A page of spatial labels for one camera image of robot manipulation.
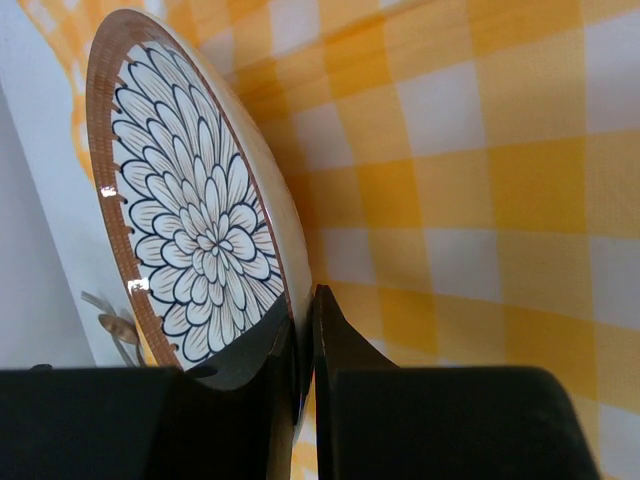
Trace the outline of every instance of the flower pattern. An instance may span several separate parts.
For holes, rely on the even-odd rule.
[[[280,267],[247,165],[191,64],[148,42],[120,78],[112,130],[125,223],[188,367],[260,320],[283,292]]]

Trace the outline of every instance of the yellow and white tablecloth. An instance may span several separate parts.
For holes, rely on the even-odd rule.
[[[68,74],[89,176],[91,40],[147,8],[258,123],[360,332],[400,364],[551,370],[602,471],[640,478],[640,0],[20,3]]]

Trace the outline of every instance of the ceramic plate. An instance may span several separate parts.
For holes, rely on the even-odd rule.
[[[305,335],[311,278],[295,207],[197,52],[142,12],[112,13],[91,48],[87,124],[111,245],[157,363],[197,365],[282,293]]]

